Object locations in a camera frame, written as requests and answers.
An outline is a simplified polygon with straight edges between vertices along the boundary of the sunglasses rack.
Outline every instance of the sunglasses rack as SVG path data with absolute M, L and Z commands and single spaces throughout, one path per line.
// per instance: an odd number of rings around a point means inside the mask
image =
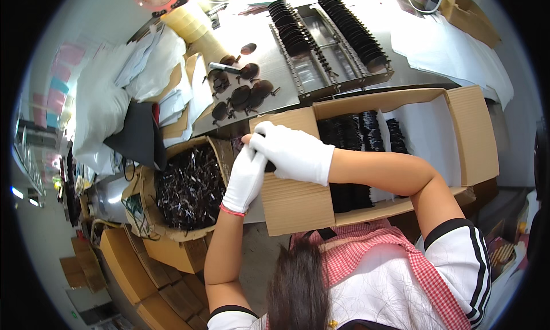
M 276 1 L 268 10 L 272 18 L 271 31 L 301 101 L 313 102 L 358 91 L 388 81 L 393 75 L 390 60 L 378 42 L 340 0 L 323 0 L 323 4 L 296 8 Z M 297 50 L 293 45 L 301 38 L 308 47 Z

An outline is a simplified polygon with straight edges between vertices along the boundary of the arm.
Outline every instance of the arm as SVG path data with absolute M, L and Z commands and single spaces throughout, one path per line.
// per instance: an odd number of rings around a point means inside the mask
M 335 149 L 302 131 L 269 121 L 259 123 L 255 132 L 243 141 L 275 164 L 279 178 L 325 186 L 328 182 L 365 184 L 410 196 L 424 238 L 446 220 L 464 218 L 443 177 L 421 158 Z
M 427 161 L 392 152 L 334 149 L 328 181 L 365 184 L 410 196 L 422 236 L 453 218 L 464 218 L 443 177 Z
M 205 285 L 210 312 L 220 306 L 237 305 L 250 310 L 239 282 L 243 218 L 249 204 L 258 195 L 264 182 L 267 160 L 245 145 L 233 163 L 231 177 L 222 200 L 216 230 L 206 254 Z

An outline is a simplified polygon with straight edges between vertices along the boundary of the plastic bag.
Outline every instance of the plastic bag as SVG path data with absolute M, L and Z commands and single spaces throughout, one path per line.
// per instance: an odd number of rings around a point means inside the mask
M 76 128 L 72 154 L 77 161 L 97 172 L 105 169 L 106 158 L 97 161 L 95 155 L 105 153 L 103 141 L 122 130 L 130 97 L 114 85 L 120 69 L 134 51 L 135 43 L 103 50 L 82 70 L 76 84 Z
M 182 61 L 183 54 L 185 41 L 168 26 L 164 27 L 145 68 L 126 87 L 128 95 L 138 102 L 159 95 L 168 85 L 170 74 L 175 65 Z

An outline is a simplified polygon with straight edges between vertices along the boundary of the hand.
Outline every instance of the hand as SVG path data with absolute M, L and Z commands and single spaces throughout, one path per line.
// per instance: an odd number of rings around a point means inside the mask
M 323 144 L 303 131 L 275 126 L 270 121 L 260 122 L 254 132 L 252 136 L 243 137 L 243 142 L 250 140 L 251 148 L 275 164 L 275 176 L 323 186 L 328 184 L 334 145 Z
M 223 205 L 233 212 L 244 213 L 248 206 L 258 196 L 264 183 L 264 170 L 267 158 L 255 152 L 248 144 L 243 146 L 237 155 L 227 190 L 223 196 Z

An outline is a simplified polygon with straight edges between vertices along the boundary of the red string bracelet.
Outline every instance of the red string bracelet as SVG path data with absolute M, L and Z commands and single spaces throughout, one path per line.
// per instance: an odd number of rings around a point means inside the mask
M 225 213 L 229 213 L 229 214 L 232 214 L 232 215 L 238 216 L 238 217 L 244 217 L 244 216 L 246 216 L 246 213 L 247 213 L 247 212 L 239 213 L 239 212 L 230 211 L 230 210 L 227 209 L 227 207 L 225 207 L 225 206 L 223 205 L 223 203 L 220 203 L 220 204 L 219 204 L 219 209 L 222 210 L 222 211 L 224 211 Z

